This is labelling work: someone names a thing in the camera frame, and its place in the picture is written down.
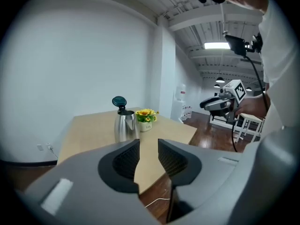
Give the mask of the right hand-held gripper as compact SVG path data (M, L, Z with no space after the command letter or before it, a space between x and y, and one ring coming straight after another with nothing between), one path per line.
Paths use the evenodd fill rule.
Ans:
M246 94L242 81L232 80L220 89L217 97L202 101L200 107L209 111L213 117L223 117L227 123L235 123L235 113Z

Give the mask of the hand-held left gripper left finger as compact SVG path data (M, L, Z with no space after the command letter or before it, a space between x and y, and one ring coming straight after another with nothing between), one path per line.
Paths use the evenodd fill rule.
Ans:
M134 181L140 141L73 155L34 181L22 195L44 225L156 225Z

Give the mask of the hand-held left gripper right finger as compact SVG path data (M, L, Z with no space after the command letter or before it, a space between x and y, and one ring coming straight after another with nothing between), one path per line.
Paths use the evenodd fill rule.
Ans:
M242 153L158 140L158 159L171 180L169 225L227 225L253 168L258 142Z

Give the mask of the person's right hand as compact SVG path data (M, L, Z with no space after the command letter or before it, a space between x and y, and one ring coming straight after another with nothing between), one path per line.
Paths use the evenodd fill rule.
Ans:
M256 101L252 97L248 97L244 99L240 105L238 110L236 111L236 115L239 115L241 113L249 114L249 115L255 115L256 112Z

